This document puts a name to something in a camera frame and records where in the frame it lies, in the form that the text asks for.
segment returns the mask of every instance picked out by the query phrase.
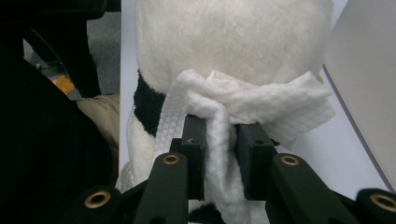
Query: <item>black and white plush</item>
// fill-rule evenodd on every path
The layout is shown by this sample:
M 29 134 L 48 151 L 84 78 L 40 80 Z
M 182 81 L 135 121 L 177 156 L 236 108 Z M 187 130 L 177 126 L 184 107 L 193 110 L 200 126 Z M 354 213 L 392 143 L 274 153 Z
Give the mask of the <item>black and white plush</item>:
M 161 123 L 169 121 L 166 118 L 175 118 L 175 114 L 195 112 L 208 119 L 209 126 L 211 120 L 216 123 L 221 118 L 227 123 L 224 147 L 233 142 L 233 133 L 228 133 L 232 132 L 232 125 L 228 123 L 258 121 L 270 132 L 273 130 L 275 140 L 286 145 L 297 137 L 295 130 L 304 133 L 332 118 L 333 112 L 325 99 L 329 92 L 314 81 L 322 66 L 331 15 L 331 0 L 137 0 L 140 75 L 134 110 L 128 121 L 130 162 L 120 176 L 119 187 L 128 189 L 149 177 L 153 158 L 166 150 L 159 149 L 158 143 L 166 142 L 164 136 L 168 138 L 170 132 L 177 133 L 176 127 L 169 131 Z M 196 100 L 196 105 L 189 105 L 187 98 L 180 96 L 180 90 L 188 95 L 189 101 Z M 250 94 L 258 100 L 249 101 Z M 271 105 L 272 117 L 255 111 L 233 110 L 237 106 L 230 105 L 243 101 L 247 102 L 245 107 L 252 105 L 264 111 L 268 105 L 261 100 L 264 98 L 261 94 L 275 96 L 268 98 L 268 102 L 279 100 L 278 94 L 290 98 L 280 97 L 277 104 Z M 295 107 L 295 99 L 306 107 Z M 206 114 L 205 106 L 209 110 L 212 105 L 219 105 L 221 116 Z M 310 123 L 306 114 L 315 118 L 311 126 L 305 125 Z M 289 127 L 295 130 L 288 136 L 278 134 L 279 119 L 290 121 L 288 131 Z M 304 123 L 295 125 L 295 120 Z M 221 153 L 217 156 L 230 159 L 219 158 L 219 161 L 233 164 L 233 155 L 228 154 L 227 148 Z M 229 202 L 218 197 L 221 190 L 213 185 L 216 178 L 212 178 L 210 170 L 219 169 L 224 176 L 230 175 L 230 170 L 221 167 L 225 163 L 214 166 L 216 160 L 211 160 L 207 161 L 210 167 L 206 167 L 205 180 L 211 195 L 206 198 L 216 204 L 223 219 L 227 223 L 265 223 L 262 204 L 240 199 L 238 174 L 230 180 L 218 179 L 237 186 L 230 189 Z M 190 209 L 200 204 L 191 202 Z

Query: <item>stuffed toy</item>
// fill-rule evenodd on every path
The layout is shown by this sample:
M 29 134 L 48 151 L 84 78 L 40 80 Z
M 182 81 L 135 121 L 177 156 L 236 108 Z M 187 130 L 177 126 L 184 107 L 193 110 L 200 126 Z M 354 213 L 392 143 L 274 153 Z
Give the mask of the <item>stuffed toy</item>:
M 331 0 L 137 0 L 139 79 L 118 188 L 145 181 L 193 114 L 208 149 L 205 201 L 190 211 L 213 203 L 226 223 L 268 222 L 265 202 L 244 198 L 233 125 L 259 122 L 291 148 L 334 116 L 316 79 L 331 16 Z

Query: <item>cloth towel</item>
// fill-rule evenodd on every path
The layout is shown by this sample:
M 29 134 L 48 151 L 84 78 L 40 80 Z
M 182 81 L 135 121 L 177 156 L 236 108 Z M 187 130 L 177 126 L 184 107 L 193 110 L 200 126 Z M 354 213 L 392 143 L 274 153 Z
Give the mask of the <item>cloth towel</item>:
M 181 137 L 184 118 L 206 122 L 205 199 L 214 202 L 226 223 L 268 223 L 265 202 L 245 199 L 239 166 L 230 148 L 233 124 L 259 122 L 268 135 L 287 145 L 331 119 L 331 91 L 311 72 L 287 84 L 255 86 L 213 71 L 208 78 L 194 70 L 182 72 L 166 95 L 156 134 L 153 161 Z M 190 202 L 190 210 L 198 202 Z

